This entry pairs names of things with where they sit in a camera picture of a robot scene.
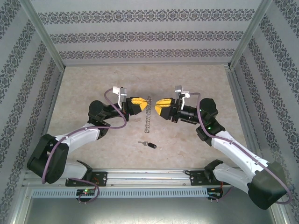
patterned wallpaper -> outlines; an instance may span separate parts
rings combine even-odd
[[[261,0],[32,0],[66,65],[228,63]]]
[[[298,1],[273,1],[235,67],[261,153],[285,169],[291,223],[299,223],[298,15]]]
[[[14,210],[27,155],[62,75],[17,0],[0,0],[0,224]]]

